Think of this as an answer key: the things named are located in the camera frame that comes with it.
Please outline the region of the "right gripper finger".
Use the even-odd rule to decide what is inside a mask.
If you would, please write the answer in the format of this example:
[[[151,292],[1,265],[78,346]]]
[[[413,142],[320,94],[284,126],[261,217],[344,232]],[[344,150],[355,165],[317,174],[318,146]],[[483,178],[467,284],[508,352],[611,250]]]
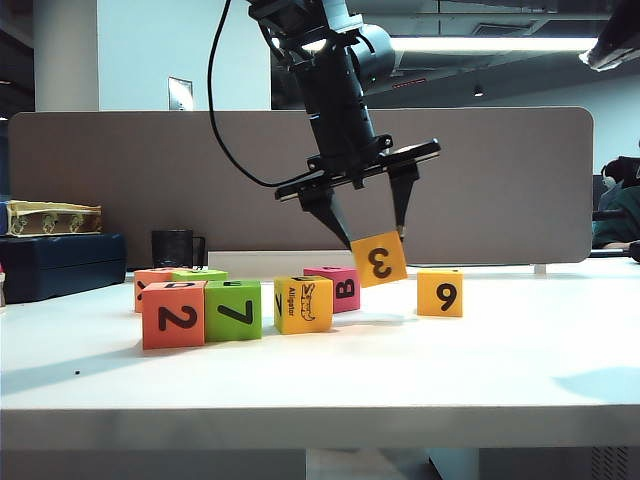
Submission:
[[[579,55],[584,64],[621,64],[638,57],[638,4],[619,4],[596,44]]]
[[[592,70],[609,70],[638,57],[638,30],[603,31],[596,44],[585,53],[585,64]]]

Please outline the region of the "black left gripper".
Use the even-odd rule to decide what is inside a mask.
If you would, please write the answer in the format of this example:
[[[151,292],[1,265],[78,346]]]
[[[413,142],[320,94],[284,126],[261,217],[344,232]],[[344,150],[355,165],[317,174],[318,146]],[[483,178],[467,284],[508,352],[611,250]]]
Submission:
[[[299,199],[302,210],[312,214],[350,250],[351,235],[332,189],[345,184],[360,189],[365,179],[385,173],[389,176],[396,230],[403,242],[413,185],[420,178],[418,163],[439,155],[438,141],[393,150],[392,137],[375,133],[363,105],[342,116],[314,113],[309,121],[319,153],[307,159],[309,173],[278,187],[275,197],[280,201]]]

